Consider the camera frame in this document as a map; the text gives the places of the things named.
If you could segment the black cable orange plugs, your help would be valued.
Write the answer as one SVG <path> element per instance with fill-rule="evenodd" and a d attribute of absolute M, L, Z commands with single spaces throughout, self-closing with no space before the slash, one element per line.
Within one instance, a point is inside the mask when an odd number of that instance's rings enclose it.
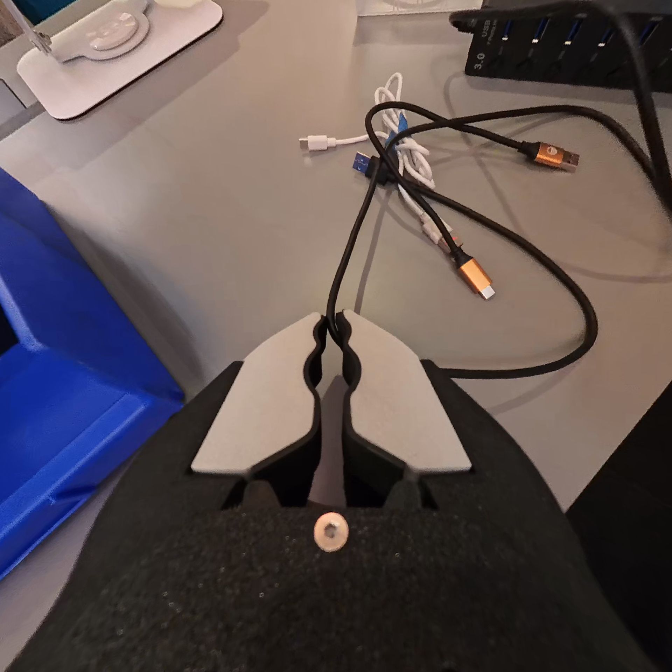
<path fill-rule="evenodd" d="M 495 295 L 492 281 L 477 260 L 455 240 L 450 227 L 429 205 L 431 201 L 464 214 L 524 249 L 573 290 L 573 282 L 566 281 L 564 272 L 525 239 L 471 208 L 441 195 L 435 187 L 432 168 L 427 159 L 429 151 L 416 141 L 415 136 L 431 130 L 456 130 L 514 150 L 532 163 L 565 171 L 578 166 L 579 158 L 576 154 L 547 142 L 512 140 L 479 128 L 474 121 L 443 117 L 418 105 L 401 101 L 383 101 L 374 105 L 365 119 L 365 129 L 365 135 L 356 137 L 350 143 L 368 140 L 376 150 L 376 156 L 357 154 L 354 166 L 361 167 L 361 171 L 373 184 L 391 182 L 397 186 L 402 200 L 421 223 L 424 235 L 449 256 L 462 281 L 476 295 L 484 300 L 491 299 Z"/>

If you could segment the person's dark trousers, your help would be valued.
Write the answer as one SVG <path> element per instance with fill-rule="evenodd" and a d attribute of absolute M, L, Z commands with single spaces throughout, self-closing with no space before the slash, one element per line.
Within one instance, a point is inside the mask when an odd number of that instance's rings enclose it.
<path fill-rule="evenodd" d="M 671 384 L 567 510 L 593 575 L 645 654 L 671 670 Z"/>

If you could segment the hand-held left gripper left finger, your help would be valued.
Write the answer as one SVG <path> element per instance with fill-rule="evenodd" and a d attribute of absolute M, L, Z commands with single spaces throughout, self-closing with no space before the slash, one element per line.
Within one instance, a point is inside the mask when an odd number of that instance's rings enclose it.
<path fill-rule="evenodd" d="M 307 440 L 320 419 L 323 316 L 310 313 L 258 345 L 191 463 L 198 474 L 250 476 Z"/>

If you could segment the blue plastic bin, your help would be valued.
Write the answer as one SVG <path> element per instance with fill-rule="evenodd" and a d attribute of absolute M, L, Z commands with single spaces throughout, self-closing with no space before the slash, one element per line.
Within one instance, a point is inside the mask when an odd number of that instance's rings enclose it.
<path fill-rule="evenodd" d="M 46 205 L 1 171 L 1 578 L 183 400 Z"/>

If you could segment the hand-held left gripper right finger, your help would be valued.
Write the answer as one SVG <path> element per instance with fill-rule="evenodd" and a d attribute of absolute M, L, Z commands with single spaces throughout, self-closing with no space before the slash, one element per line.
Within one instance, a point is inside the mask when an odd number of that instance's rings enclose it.
<path fill-rule="evenodd" d="M 470 458 L 416 353 L 352 310 L 340 313 L 338 323 L 346 429 L 356 447 L 416 475 L 469 471 Z"/>

